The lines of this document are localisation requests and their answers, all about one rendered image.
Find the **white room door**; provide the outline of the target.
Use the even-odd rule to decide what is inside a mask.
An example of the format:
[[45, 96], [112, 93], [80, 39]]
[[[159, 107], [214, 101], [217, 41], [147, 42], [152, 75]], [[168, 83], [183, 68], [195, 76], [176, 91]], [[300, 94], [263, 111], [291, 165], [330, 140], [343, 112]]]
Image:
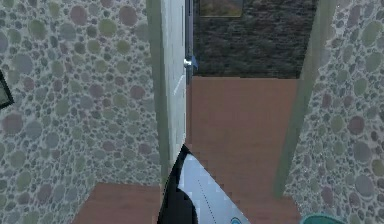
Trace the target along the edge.
[[170, 160], [186, 139], [185, 0], [161, 0]]

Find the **teal round object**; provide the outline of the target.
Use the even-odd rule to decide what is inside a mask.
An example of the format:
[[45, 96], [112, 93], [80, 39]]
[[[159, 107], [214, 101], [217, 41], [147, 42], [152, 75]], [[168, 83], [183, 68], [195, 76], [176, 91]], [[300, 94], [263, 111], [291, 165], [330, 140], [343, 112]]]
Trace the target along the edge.
[[345, 224], [339, 219], [323, 213], [311, 214], [303, 217], [299, 224]]

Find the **dark framed wall picture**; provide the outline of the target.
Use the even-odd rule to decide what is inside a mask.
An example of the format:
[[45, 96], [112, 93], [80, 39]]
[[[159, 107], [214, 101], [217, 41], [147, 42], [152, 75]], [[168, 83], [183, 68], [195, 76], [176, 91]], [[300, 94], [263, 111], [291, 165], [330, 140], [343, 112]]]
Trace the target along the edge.
[[202, 17], [240, 17], [244, 0], [200, 0], [199, 15]]

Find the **black framed wall picture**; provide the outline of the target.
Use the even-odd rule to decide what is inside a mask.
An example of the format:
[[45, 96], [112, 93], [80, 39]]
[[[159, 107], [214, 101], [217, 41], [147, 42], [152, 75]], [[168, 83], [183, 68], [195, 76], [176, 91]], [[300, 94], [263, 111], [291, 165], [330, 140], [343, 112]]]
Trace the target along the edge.
[[6, 83], [5, 76], [0, 70], [0, 110], [14, 103], [10, 89]]

